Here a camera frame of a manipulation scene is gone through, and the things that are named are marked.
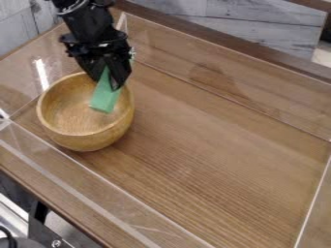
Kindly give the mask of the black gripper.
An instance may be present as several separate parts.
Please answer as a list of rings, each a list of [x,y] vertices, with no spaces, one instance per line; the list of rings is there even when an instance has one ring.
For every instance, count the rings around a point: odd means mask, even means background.
[[[111,89],[121,89],[133,73],[129,35],[114,31],[103,33],[95,41],[79,41],[73,33],[67,33],[61,35],[61,42],[90,78],[99,81],[107,66]]]

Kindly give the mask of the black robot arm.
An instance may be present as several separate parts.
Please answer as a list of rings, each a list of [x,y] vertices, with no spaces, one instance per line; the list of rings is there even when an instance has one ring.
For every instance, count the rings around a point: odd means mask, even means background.
[[[51,0],[70,30],[61,35],[66,53],[77,60],[93,80],[106,72],[113,91],[119,90],[133,73],[129,35],[114,26],[109,10],[115,0]]]

